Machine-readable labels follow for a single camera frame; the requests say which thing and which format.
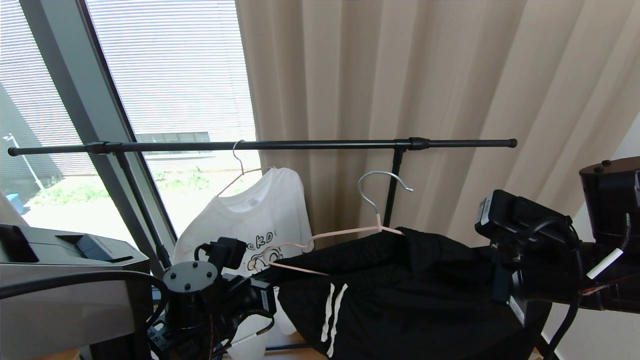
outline hanger hook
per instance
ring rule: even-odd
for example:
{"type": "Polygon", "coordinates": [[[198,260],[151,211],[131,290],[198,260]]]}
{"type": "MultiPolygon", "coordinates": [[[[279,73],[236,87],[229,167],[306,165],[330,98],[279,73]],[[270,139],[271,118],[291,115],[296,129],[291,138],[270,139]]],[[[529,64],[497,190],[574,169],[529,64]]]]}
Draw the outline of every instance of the hanger hook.
{"type": "Polygon", "coordinates": [[[236,158],[238,161],[240,161],[240,170],[242,170],[242,174],[244,174],[244,165],[242,164],[242,160],[240,160],[240,158],[238,158],[238,156],[236,155],[236,145],[239,142],[243,142],[244,140],[238,140],[236,141],[236,143],[234,144],[233,148],[231,149],[231,152],[233,152],[234,154],[234,158],[236,158]]]}
{"type": "Polygon", "coordinates": [[[412,189],[412,188],[410,188],[409,186],[407,186],[407,185],[404,183],[404,181],[403,181],[403,180],[402,180],[398,175],[395,175],[395,174],[394,174],[394,173],[392,173],[392,172],[388,172],[388,171],[380,171],[380,170],[373,170],[373,171],[370,171],[370,172],[368,172],[368,173],[364,174],[364,175],[360,178],[360,180],[358,180],[358,192],[360,193],[360,196],[362,196],[362,198],[363,198],[366,202],[368,202],[369,204],[371,204],[371,206],[373,206],[373,209],[374,209],[374,210],[376,210],[376,214],[380,214],[380,212],[378,211],[378,207],[375,205],[375,203],[373,203],[373,201],[371,201],[368,197],[366,197],[366,196],[364,195],[364,193],[362,192],[362,181],[364,180],[364,178],[365,178],[365,177],[367,177],[367,176],[369,176],[369,175],[372,175],[372,174],[386,174],[386,175],[389,175],[390,177],[393,177],[393,178],[395,178],[396,180],[398,180],[398,182],[400,183],[400,185],[402,185],[402,187],[403,187],[406,191],[408,191],[408,192],[412,192],[412,191],[413,191],[413,189],[412,189]]]}

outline white wall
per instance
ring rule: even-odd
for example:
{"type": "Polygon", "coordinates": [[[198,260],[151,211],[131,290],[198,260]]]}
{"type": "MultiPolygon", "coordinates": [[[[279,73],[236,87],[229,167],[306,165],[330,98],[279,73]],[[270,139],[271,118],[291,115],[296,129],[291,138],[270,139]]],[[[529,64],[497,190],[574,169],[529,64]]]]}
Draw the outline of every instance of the white wall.
{"type": "MultiPolygon", "coordinates": [[[[640,115],[612,160],[640,156],[640,115]]],[[[604,159],[593,159],[597,163],[604,159]]],[[[576,174],[576,186],[580,179],[576,174]]],[[[594,241],[585,205],[573,218],[580,239],[594,241]]],[[[568,306],[554,304],[543,336],[549,342],[564,319],[568,306]]],[[[640,359],[640,315],[580,309],[556,353],[563,360],[640,359]]]]}

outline clothes hanger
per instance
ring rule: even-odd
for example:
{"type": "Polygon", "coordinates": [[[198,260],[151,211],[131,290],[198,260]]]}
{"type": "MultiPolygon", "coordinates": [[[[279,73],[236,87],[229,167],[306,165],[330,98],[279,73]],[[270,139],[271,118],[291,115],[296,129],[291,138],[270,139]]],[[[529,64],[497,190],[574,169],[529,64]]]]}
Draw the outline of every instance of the clothes hanger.
{"type": "Polygon", "coordinates": [[[242,164],[242,160],[240,160],[240,158],[237,157],[236,155],[236,145],[239,142],[243,142],[244,140],[238,140],[236,141],[236,143],[234,144],[233,148],[232,148],[232,153],[234,155],[234,158],[236,158],[238,161],[240,161],[240,170],[241,173],[240,175],[238,175],[237,178],[233,179],[233,181],[231,181],[231,183],[229,183],[229,185],[226,185],[224,189],[222,189],[222,191],[220,191],[216,196],[219,197],[220,195],[222,195],[223,192],[225,192],[226,189],[228,189],[231,185],[233,185],[238,179],[240,179],[243,175],[245,174],[249,174],[250,172],[254,172],[254,171],[258,171],[258,170],[267,170],[270,168],[276,168],[276,167],[261,167],[261,168],[255,168],[253,170],[249,170],[249,171],[244,171],[244,165],[242,164]]]}
{"type": "Polygon", "coordinates": [[[400,183],[400,185],[402,185],[402,187],[406,191],[408,191],[408,192],[412,192],[413,191],[413,189],[410,188],[409,186],[407,186],[404,183],[404,181],[398,175],[395,175],[392,172],[380,171],[380,170],[370,171],[370,172],[364,174],[360,178],[360,180],[358,180],[358,192],[360,193],[360,196],[364,199],[364,201],[366,201],[369,204],[371,204],[371,206],[373,206],[373,210],[376,211],[376,225],[375,226],[358,227],[356,229],[346,229],[346,230],[341,230],[341,231],[332,231],[330,233],[322,233],[322,234],[314,235],[314,236],[311,237],[311,239],[309,239],[309,242],[306,245],[300,245],[300,244],[297,244],[297,243],[282,243],[282,244],[279,244],[279,245],[270,246],[270,247],[266,248],[264,250],[264,252],[262,253],[262,260],[265,262],[265,264],[272,265],[272,266],[277,266],[277,267],[280,267],[280,268],[286,268],[286,269],[289,269],[289,270],[297,270],[297,271],[306,272],[306,273],[310,273],[310,274],[329,275],[329,274],[325,274],[323,272],[317,272],[317,271],[313,271],[313,270],[309,270],[309,269],[298,268],[298,267],[295,267],[295,266],[289,266],[289,265],[274,263],[271,260],[266,259],[265,256],[270,250],[273,250],[273,249],[276,249],[276,248],[280,248],[280,247],[283,247],[283,246],[292,245],[292,246],[304,249],[304,248],[307,248],[307,247],[311,246],[316,239],[327,238],[329,236],[336,236],[336,235],[343,235],[343,234],[359,233],[361,231],[378,230],[378,232],[381,232],[382,230],[385,230],[385,231],[388,231],[390,233],[404,235],[401,231],[398,231],[396,229],[392,229],[390,227],[382,226],[382,223],[380,222],[380,211],[378,211],[377,205],[373,201],[371,201],[370,198],[368,198],[368,197],[366,197],[364,195],[364,192],[362,191],[362,181],[367,176],[373,175],[373,174],[386,174],[386,175],[389,175],[389,176],[395,178],[396,180],[398,180],[398,183],[400,183]]]}

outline lamp post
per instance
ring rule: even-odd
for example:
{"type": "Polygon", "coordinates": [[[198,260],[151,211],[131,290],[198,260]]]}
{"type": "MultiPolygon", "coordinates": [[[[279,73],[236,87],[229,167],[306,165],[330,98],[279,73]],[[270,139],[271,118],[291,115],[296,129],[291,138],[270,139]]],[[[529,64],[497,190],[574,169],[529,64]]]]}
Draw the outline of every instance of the lamp post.
{"type": "MultiPolygon", "coordinates": [[[[13,137],[13,135],[11,133],[9,133],[9,135],[3,136],[2,138],[5,139],[6,141],[13,141],[13,146],[20,147],[18,145],[18,142],[15,141],[15,138],[13,137]]],[[[24,163],[27,164],[27,167],[29,168],[29,171],[31,172],[31,175],[33,175],[33,179],[35,179],[36,184],[38,184],[38,187],[40,188],[40,190],[43,193],[45,193],[45,195],[46,195],[47,194],[47,190],[44,188],[44,185],[42,184],[40,179],[38,179],[38,177],[36,176],[36,172],[33,171],[33,168],[31,167],[31,164],[29,164],[29,160],[27,160],[27,157],[23,156],[22,159],[24,160],[24,163]]]]}

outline glass pane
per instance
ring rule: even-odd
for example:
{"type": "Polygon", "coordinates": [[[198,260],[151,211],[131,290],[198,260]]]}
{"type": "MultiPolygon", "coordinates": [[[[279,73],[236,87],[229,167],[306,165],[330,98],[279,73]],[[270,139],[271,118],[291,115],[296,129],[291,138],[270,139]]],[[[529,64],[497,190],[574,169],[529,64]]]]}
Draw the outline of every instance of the glass pane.
{"type": "MultiPolygon", "coordinates": [[[[164,134],[168,142],[255,140],[233,0],[87,4],[136,134],[164,134]]],[[[237,153],[245,168],[260,167],[257,151],[237,153]]],[[[145,159],[178,235],[240,168],[230,151],[153,152],[145,159]]],[[[251,175],[225,195],[260,177],[251,175]]]]}
{"type": "Polygon", "coordinates": [[[135,246],[86,154],[7,154],[11,146],[81,142],[18,0],[2,0],[0,19],[2,191],[30,226],[107,236],[135,246]]]}

